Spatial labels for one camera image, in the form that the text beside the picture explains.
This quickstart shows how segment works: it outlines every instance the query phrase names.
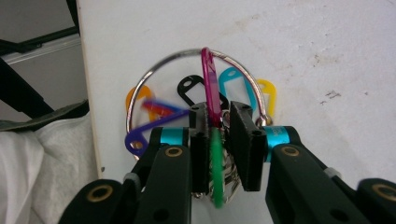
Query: purple key tag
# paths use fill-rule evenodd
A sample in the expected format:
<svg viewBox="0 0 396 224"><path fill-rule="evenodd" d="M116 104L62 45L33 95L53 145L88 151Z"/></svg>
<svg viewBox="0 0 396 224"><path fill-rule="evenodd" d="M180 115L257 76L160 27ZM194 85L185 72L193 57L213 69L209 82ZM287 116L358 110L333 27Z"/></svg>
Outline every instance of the purple key tag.
<svg viewBox="0 0 396 224"><path fill-rule="evenodd" d="M173 121L175 119L180 119L184 116L187 116L190 113L189 109L183 109L177 111L175 114L163 117L161 119L157 119L152 121L151 123L145 124L138 128L135 128L127 133L125 136L125 146L132 154L136 155L137 157L141 157L146 149L148 148L148 141L143 136L143 132L163 125L167 122Z"/></svg>

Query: pink key tag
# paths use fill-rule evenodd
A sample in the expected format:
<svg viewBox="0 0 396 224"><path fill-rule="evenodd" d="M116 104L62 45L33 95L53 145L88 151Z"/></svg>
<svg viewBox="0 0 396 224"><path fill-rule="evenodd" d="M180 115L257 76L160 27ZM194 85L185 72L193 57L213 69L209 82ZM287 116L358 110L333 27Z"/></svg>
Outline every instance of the pink key tag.
<svg viewBox="0 0 396 224"><path fill-rule="evenodd" d="M219 83L216 75L215 64L213 63L213 55L209 48L201 50L202 68L204 71L204 85L206 94L206 104L210 124L220 128L221 107L219 98Z"/></svg>

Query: white fabric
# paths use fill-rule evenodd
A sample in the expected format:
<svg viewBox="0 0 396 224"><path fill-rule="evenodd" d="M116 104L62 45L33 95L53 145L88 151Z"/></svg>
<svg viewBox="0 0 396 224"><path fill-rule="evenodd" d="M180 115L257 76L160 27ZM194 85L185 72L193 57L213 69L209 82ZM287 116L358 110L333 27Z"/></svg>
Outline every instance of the white fabric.
<svg viewBox="0 0 396 224"><path fill-rule="evenodd" d="M0 133L0 223L57 223L97 178L90 116Z"/></svg>

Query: metal key ring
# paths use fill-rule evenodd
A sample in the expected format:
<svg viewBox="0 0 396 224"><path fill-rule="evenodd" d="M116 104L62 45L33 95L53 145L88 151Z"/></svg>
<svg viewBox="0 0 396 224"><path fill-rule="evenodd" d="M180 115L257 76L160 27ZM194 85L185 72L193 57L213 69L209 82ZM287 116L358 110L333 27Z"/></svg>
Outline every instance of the metal key ring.
<svg viewBox="0 0 396 224"><path fill-rule="evenodd" d="M257 103L259 105L259 117L256 120L256 125L261 127L261 126L266 126L269 124L270 119L266 114L265 111L265 100L264 97L262 96L262 92L260 91L259 84L256 82L256 79L251 75L248 70L239 62L231 58L230 56L223 54L219 51L216 50L210 50L213 54L213 56L218 57L222 59L224 62L234 66L236 69L238 69L242 75L247 79L249 82L251 88L254 91L254 95L256 96ZM130 132L133 128L133 123L132 123L132 117L134 113L134 103L136 101L137 95L140 92L140 89L143 87L143 85L146 83L146 81L154 75L154 73L160 69L163 65L172 62L175 59L178 58L184 58L184 57L190 57L190 56L198 56L201 54L201 49L186 49L182 50L180 52L173 53L166 58L162 59L158 63L156 63L154 66L152 66L145 75L143 75L139 82L137 83L135 87L134 94L131 98L131 101L128 106L128 112L126 116L126 131L127 133Z"/></svg>

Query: gray surface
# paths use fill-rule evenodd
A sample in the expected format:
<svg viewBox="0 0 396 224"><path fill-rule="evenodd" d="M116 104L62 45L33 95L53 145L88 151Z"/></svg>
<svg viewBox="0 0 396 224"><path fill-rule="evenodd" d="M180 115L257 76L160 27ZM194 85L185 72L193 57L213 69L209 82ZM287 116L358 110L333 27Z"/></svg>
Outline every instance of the gray surface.
<svg viewBox="0 0 396 224"><path fill-rule="evenodd" d="M0 38L21 42L74 26L66 1L1 1ZM87 99L81 46L40 56L11 67L45 99L53 109ZM0 119L26 121L29 118L0 101Z"/></svg>

